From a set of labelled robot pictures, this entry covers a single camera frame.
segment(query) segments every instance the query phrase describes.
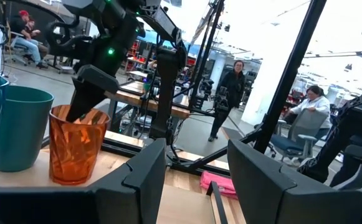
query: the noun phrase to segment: seated person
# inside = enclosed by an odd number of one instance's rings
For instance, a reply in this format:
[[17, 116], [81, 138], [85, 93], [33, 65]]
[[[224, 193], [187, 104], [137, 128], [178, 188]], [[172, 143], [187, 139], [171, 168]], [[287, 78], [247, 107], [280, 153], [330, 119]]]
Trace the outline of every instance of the seated person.
[[[298, 106], [290, 109], [288, 113], [292, 114], [299, 114], [301, 113], [305, 108], [308, 108], [310, 111], [319, 111], [322, 113], [328, 114], [328, 117], [326, 120], [322, 123], [317, 135], [314, 137], [317, 139], [316, 142], [313, 144], [315, 145], [319, 139], [321, 139], [323, 136], [327, 135], [331, 128], [330, 123], [330, 102], [325, 97], [325, 94], [319, 86], [311, 86], [307, 89], [307, 99], [302, 101]], [[303, 160], [293, 158], [292, 163], [290, 165], [292, 166], [299, 166]]]
[[[35, 20], [29, 16], [29, 22], [26, 24], [26, 32], [31, 35], [31, 37], [35, 37], [36, 35], [40, 34], [40, 30], [34, 30], [36, 22]], [[36, 44], [38, 47], [39, 55], [41, 59], [43, 59], [48, 54], [48, 48], [43, 46], [42, 44], [38, 43], [38, 41], [31, 39], [30, 42]]]
[[16, 44], [27, 47], [28, 51], [32, 55], [38, 68], [47, 68], [46, 65], [43, 65], [41, 62], [41, 57], [39, 55], [38, 46], [31, 39], [31, 35], [26, 32], [26, 24], [29, 22], [29, 13], [25, 10], [19, 11], [18, 15], [14, 16], [11, 19], [10, 26], [13, 32], [22, 34], [23, 37], [17, 38]]

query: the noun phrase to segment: wooden table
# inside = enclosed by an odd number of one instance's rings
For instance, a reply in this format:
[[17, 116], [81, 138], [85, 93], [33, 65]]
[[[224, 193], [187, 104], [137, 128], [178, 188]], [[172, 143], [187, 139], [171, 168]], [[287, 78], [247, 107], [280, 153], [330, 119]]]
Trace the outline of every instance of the wooden table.
[[[136, 146], [136, 147], [140, 147], [140, 148], [143, 148], [143, 146], [145, 146], [143, 140], [141, 140], [141, 139], [125, 136], [123, 134], [118, 134], [118, 133], [114, 133], [111, 131], [106, 131], [105, 138], [111, 139], [113, 141], [120, 142], [123, 144], [127, 144], [130, 146]], [[185, 151], [177, 152], [177, 155], [179, 158], [188, 159], [190, 161], [195, 161], [196, 159], [203, 158], [203, 156], [199, 156], [199, 155], [192, 154], [192, 153], [185, 152]], [[225, 169], [225, 170], [229, 170], [229, 165], [227, 162], [215, 160], [215, 161], [210, 162], [208, 165], [218, 167], [221, 169]]]
[[[106, 133], [107, 137], [125, 144], [140, 145], [138, 139], [117, 133]], [[101, 152], [87, 186], [120, 167], [129, 158]], [[157, 223], [220, 223], [214, 195], [205, 195], [200, 188], [200, 177], [176, 170], [167, 170]], [[36, 163], [28, 170], [15, 173], [0, 172], [0, 187], [60, 187], [49, 179], [49, 149], [42, 149]], [[222, 196], [229, 223], [245, 223], [239, 202]]]
[[[122, 86], [121, 88], [130, 90], [130, 91], [135, 91], [137, 93], [144, 92], [142, 82], [133, 82], [133, 83], [127, 84], [125, 86]], [[117, 91], [117, 93], [110, 98], [112, 100], [119, 101], [119, 102], [126, 103], [126, 104], [133, 105], [133, 106], [140, 106], [141, 102], [142, 102], [142, 100], [140, 99], [140, 96], [134, 95], [132, 93], [126, 93], [121, 90]], [[182, 102], [180, 104], [183, 106], [188, 106], [189, 105], [188, 96], [184, 95]], [[158, 109], [158, 102], [155, 100], [149, 100], [148, 110], [157, 111], [157, 109]], [[186, 119], [189, 117], [190, 111], [183, 109], [183, 108], [179, 108], [177, 106], [173, 106], [171, 114], [179, 119]]]
[[146, 78], [148, 76], [147, 73], [141, 72], [141, 71], [132, 71], [132, 72], [129, 72], [129, 74], [136, 75], [136, 76], [143, 77], [143, 78]]

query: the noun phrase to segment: office chair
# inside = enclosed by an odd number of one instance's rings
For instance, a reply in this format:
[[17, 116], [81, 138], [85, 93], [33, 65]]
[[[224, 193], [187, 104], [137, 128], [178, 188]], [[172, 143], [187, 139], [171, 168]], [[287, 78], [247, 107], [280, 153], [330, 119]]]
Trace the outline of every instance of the office chair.
[[288, 136], [282, 136], [282, 125], [286, 121], [279, 120], [277, 132], [273, 134], [270, 142], [275, 150], [284, 157], [297, 157], [306, 159], [312, 157], [312, 147], [317, 139], [314, 137], [320, 129], [322, 123], [326, 120], [327, 114], [319, 111], [309, 111], [304, 109], [295, 119], [288, 131]]

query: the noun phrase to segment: black jacket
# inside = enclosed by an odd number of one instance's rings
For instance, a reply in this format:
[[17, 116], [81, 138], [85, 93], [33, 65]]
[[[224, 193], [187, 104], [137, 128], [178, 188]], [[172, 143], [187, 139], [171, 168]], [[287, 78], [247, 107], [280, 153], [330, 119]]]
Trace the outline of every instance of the black jacket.
[[20, 16], [14, 16], [10, 21], [10, 26], [11, 31], [21, 34], [21, 32], [26, 29], [26, 22], [24, 22]]
[[220, 82], [219, 86], [227, 88], [228, 91], [228, 105], [230, 108], [238, 108], [241, 103], [243, 91], [244, 91], [245, 77], [242, 72], [236, 74], [235, 71], [231, 71], [225, 75]]

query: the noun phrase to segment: sneaker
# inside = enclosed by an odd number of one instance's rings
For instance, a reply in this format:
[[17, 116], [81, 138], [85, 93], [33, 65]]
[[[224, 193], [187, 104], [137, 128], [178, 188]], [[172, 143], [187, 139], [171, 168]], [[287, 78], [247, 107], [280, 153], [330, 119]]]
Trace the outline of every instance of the sneaker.
[[32, 55], [26, 54], [26, 55], [23, 55], [23, 57], [31, 62], [34, 61], [34, 59], [32, 59]]
[[292, 167], [300, 167], [301, 162], [298, 161], [298, 158], [294, 157], [292, 160], [283, 161], [286, 165]]
[[39, 63], [37, 64], [37, 68], [44, 68], [44, 69], [47, 69], [47, 68], [48, 68], [48, 66], [44, 65], [42, 62], [39, 62]]

